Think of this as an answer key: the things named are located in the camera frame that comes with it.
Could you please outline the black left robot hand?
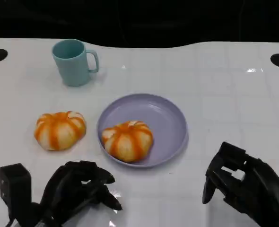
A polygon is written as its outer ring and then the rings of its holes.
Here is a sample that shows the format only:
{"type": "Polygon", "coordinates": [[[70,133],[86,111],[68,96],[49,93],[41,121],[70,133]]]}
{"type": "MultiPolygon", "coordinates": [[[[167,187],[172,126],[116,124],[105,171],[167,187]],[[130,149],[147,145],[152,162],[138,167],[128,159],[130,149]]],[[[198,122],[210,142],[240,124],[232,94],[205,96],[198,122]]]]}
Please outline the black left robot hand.
{"type": "Polygon", "coordinates": [[[48,181],[40,202],[46,227],[61,227],[83,210],[103,204],[122,210],[107,185],[114,176],[95,162],[67,162],[48,181]]]}

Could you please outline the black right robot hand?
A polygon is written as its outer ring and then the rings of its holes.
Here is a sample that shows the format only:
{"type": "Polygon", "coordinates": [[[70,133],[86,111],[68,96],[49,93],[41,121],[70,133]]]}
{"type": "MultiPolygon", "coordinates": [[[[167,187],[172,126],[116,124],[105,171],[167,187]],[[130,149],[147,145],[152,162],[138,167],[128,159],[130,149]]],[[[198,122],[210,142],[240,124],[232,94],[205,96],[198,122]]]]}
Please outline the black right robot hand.
{"type": "Polygon", "coordinates": [[[205,176],[204,204],[210,202],[218,189],[225,203],[259,226],[279,227],[279,177],[267,163],[223,142],[205,176]]]}

